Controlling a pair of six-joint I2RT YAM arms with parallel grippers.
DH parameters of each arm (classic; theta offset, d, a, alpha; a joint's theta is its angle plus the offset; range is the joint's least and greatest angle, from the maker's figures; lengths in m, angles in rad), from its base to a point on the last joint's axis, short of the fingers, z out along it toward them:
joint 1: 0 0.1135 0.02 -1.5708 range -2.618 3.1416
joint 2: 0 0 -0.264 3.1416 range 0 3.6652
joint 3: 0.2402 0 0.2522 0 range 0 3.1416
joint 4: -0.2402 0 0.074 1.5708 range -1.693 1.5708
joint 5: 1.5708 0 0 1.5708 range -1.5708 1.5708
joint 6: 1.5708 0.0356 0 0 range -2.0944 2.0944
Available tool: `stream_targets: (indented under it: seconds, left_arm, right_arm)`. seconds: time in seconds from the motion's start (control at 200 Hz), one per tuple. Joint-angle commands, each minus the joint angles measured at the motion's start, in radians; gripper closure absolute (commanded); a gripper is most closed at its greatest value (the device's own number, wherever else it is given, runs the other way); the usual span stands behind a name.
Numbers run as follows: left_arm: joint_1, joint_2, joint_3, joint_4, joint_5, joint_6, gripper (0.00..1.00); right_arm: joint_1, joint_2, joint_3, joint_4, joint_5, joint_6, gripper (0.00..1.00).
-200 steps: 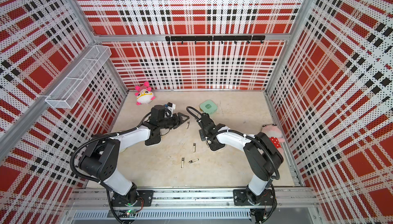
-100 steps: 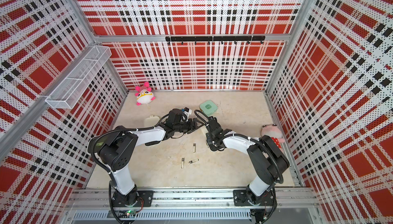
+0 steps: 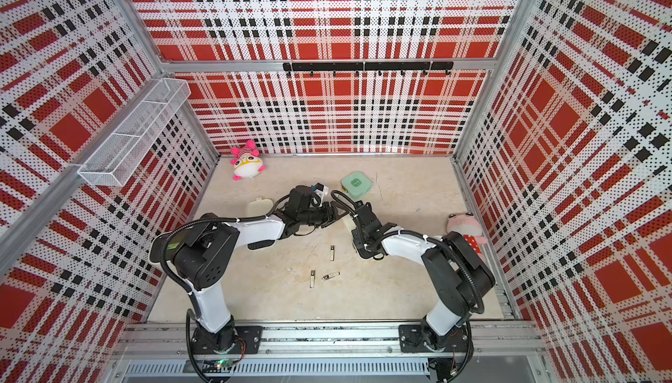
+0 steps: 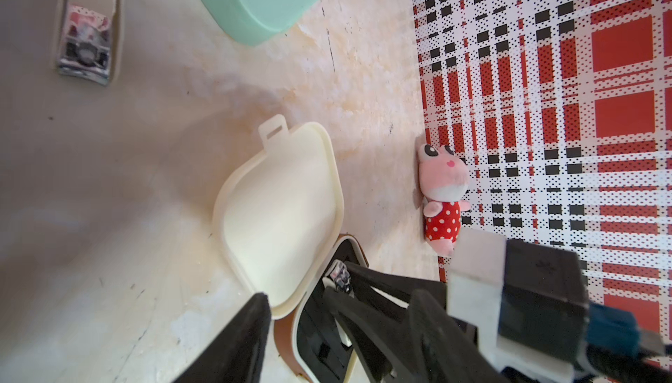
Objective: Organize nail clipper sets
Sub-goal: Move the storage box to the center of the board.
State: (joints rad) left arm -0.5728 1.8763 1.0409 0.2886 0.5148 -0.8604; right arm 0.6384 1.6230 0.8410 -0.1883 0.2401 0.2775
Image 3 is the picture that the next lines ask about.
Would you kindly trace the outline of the cream manicure case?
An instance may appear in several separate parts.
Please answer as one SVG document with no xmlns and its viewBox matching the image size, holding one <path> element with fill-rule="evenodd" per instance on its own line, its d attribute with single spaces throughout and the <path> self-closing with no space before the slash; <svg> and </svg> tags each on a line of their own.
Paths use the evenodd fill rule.
<svg viewBox="0 0 672 383">
<path fill-rule="evenodd" d="M 355 222 L 350 216 L 344 216 L 341 219 L 341 224 L 344 225 L 348 232 L 352 232 L 356 228 Z"/>
<path fill-rule="evenodd" d="M 267 214 L 274 206 L 271 199 L 258 197 L 255 201 L 246 206 L 246 215 L 248 217 L 261 216 Z M 276 226 L 273 222 L 262 222 L 259 224 L 248 225 L 246 233 L 250 242 L 247 244 L 249 250 L 259 250 L 272 246 L 277 239 Z"/>
</svg>

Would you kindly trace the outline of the mint green manicure case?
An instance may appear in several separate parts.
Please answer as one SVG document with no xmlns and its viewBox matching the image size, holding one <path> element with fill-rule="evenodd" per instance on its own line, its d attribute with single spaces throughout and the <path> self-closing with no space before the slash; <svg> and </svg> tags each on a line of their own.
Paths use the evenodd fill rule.
<svg viewBox="0 0 672 383">
<path fill-rule="evenodd" d="M 362 172 L 355 171 L 341 179 L 343 192 L 353 200 L 360 200 L 372 189 L 371 180 Z"/>
</svg>

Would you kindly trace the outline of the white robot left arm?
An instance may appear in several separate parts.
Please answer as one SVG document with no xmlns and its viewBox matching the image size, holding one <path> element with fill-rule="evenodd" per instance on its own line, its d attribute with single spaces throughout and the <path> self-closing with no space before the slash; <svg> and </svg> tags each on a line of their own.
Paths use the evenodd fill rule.
<svg viewBox="0 0 672 383">
<path fill-rule="evenodd" d="M 222 278 L 239 248 L 269 248 L 296 237 L 301 227 L 317 230 L 340 220 L 342 213 L 326 195 L 320 183 L 298 185 L 260 215 L 223 218 L 206 213 L 152 241 L 150 264 L 162 269 L 190 300 L 187 347 L 192 353 L 257 352 L 261 330 L 236 326 Z"/>
</svg>

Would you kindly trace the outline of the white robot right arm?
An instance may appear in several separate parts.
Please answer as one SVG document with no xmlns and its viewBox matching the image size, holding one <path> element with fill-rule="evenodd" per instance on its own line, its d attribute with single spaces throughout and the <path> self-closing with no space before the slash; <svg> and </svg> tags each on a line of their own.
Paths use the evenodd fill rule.
<svg viewBox="0 0 672 383">
<path fill-rule="evenodd" d="M 460 232 L 432 237 L 383 224 L 371 204 L 333 190 L 332 202 L 353 220 L 353 247 L 360 258 L 382 260 L 395 256 L 423 266 L 439 300 L 421 320 L 419 335 L 407 337 L 407 346 L 442 353 L 453 346 L 469 346 L 470 319 L 486 310 L 484 296 L 495 286 L 486 262 Z"/>
</svg>

